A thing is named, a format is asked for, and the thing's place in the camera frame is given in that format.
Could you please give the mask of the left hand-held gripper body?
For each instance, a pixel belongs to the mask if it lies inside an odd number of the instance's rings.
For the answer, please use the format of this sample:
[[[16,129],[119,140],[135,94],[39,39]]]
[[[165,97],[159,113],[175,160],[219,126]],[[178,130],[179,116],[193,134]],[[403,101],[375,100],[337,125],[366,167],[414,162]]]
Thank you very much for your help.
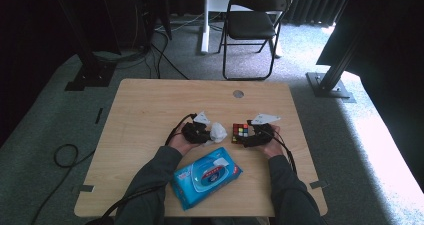
[[[205,115],[205,112],[190,114],[191,122],[187,122],[182,128],[182,134],[185,139],[193,144],[202,144],[201,139],[206,137],[202,136],[202,132],[209,131],[207,129],[210,120]]]

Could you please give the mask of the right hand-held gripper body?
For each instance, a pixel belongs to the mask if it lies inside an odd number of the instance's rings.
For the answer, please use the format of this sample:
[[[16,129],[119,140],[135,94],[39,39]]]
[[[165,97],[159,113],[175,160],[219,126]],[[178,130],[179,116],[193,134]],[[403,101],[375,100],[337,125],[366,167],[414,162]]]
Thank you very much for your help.
[[[257,142],[256,146],[269,143],[274,138],[271,123],[280,119],[281,117],[277,115],[259,113],[254,119],[252,119],[252,123],[255,125],[252,127],[254,134],[247,138],[254,139]]]

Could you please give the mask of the white wet wipe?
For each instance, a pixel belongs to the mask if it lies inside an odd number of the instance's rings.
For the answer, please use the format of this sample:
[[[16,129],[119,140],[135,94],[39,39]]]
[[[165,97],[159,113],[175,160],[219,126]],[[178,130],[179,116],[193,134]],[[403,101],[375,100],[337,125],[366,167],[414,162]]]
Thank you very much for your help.
[[[222,142],[227,137],[227,131],[221,123],[215,122],[212,124],[207,141],[204,146],[217,144]]]

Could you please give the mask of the colourful puzzle cube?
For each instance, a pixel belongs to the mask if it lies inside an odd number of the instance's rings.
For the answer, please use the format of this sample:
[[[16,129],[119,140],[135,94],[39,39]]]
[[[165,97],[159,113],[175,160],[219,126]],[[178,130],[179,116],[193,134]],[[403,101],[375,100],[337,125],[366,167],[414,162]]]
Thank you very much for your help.
[[[249,126],[247,124],[234,123],[232,126],[232,142],[234,144],[242,144],[249,136]]]

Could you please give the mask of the blue wet wipes packet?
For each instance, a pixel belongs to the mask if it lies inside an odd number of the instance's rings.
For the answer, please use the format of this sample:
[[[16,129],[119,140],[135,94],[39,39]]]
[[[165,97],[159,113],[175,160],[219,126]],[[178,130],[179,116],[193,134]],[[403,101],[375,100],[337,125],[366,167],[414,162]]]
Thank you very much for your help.
[[[177,170],[171,186],[182,209],[188,210],[242,173],[243,170],[233,161],[227,150],[220,147]]]

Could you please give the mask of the person's left hand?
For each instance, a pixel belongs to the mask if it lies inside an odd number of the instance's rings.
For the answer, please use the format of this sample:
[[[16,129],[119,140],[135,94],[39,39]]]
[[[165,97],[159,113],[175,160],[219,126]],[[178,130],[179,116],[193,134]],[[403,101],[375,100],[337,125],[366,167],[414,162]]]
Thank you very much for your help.
[[[171,135],[168,145],[176,149],[182,156],[185,156],[192,149],[198,147],[198,144],[193,144],[187,141],[182,134],[182,128],[185,124],[177,127],[176,131]]]

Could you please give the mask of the person's right hand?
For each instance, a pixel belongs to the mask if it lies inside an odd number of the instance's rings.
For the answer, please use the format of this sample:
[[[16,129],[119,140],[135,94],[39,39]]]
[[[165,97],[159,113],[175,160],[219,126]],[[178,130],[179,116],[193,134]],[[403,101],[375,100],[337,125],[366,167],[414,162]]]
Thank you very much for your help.
[[[262,152],[267,159],[271,159],[275,156],[281,156],[284,154],[283,146],[280,144],[279,132],[280,128],[276,125],[272,125],[274,138],[265,145],[257,146],[256,149]]]

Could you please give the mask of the black metal stand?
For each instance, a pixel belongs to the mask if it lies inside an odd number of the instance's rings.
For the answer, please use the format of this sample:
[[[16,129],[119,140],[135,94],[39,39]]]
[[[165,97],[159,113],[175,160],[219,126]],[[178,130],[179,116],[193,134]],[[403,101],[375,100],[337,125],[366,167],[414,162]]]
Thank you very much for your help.
[[[341,60],[336,65],[331,66],[326,73],[308,72],[306,74],[316,97],[341,99],[344,103],[356,102],[353,94],[346,90],[341,81],[341,76],[349,66],[362,36],[362,31],[355,34]]]
[[[57,0],[68,25],[69,39],[82,65],[73,81],[70,81],[66,91],[83,91],[86,87],[108,87],[116,63],[99,61],[93,54],[82,25],[77,18],[69,0]]]

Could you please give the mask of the black folding chair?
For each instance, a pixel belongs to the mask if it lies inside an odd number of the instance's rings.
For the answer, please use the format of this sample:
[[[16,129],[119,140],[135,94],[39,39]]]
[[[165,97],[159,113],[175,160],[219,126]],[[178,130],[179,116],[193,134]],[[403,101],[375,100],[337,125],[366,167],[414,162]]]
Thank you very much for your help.
[[[278,41],[282,20],[293,0],[229,0],[218,53],[223,52],[222,75],[229,81],[263,81],[273,72],[277,46],[271,49],[268,73],[260,77],[229,77],[227,49],[229,46],[264,46]]]

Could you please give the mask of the white desk leg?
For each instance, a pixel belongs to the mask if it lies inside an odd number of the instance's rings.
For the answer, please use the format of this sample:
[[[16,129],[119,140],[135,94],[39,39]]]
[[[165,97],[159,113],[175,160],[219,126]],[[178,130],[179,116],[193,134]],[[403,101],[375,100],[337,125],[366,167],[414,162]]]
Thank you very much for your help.
[[[209,52],[209,38],[210,38],[210,26],[209,26],[209,13],[210,12],[225,12],[227,9],[229,0],[204,0],[204,12],[203,12],[203,29],[201,39],[201,53],[207,54]]]

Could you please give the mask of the dark equipment tower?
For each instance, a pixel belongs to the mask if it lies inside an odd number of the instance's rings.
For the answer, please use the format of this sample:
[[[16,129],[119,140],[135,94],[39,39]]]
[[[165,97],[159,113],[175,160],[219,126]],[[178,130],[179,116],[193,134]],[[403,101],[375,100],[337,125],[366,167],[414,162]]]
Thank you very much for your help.
[[[172,39],[169,0],[138,0],[138,6],[142,28],[144,29],[144,34],[141,38],[141,46],[143,48],[147,49],[151,46],[157,21],[161,22],[167,37]]]

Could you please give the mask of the dark pleated curtain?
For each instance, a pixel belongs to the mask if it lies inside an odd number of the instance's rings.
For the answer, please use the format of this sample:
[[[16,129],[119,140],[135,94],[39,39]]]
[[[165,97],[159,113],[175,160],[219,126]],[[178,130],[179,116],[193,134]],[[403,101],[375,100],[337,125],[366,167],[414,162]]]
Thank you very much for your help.
[[[286,19],[291,24],[331,26],[342,14],[348,0],[293,0]]]

